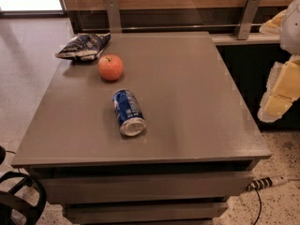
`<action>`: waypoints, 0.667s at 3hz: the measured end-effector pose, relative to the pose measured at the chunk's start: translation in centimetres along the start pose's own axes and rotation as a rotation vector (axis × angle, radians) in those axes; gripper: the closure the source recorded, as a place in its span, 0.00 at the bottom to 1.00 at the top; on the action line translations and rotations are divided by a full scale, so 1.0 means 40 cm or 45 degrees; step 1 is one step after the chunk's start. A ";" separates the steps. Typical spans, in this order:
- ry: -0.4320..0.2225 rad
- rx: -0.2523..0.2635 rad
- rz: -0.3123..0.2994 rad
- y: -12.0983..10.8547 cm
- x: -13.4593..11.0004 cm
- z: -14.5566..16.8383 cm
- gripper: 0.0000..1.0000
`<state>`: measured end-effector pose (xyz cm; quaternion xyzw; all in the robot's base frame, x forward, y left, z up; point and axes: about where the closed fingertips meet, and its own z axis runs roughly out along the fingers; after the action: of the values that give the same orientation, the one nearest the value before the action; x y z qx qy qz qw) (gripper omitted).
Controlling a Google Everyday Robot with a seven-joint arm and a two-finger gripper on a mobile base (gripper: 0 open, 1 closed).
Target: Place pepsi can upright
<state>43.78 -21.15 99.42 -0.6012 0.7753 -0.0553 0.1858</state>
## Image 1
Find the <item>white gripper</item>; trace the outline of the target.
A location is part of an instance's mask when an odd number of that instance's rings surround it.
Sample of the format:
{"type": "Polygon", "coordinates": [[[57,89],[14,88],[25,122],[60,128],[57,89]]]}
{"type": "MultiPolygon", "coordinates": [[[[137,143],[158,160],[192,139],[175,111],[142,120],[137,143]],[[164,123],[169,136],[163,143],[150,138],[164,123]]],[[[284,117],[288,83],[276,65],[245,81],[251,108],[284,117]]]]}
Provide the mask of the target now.
{"type": "MultiPolygon", "coordinates": [[[[259,29],[263,34],[278,35],[282,50],[300,54],[300,0],[293,0],[286,10],[280,11],[259,29]]],[[[292,55],[270,70],[266,92],[262,96],[257,116],[264,123],[274,123],[300,98],[300,56],[292,55]]]]}

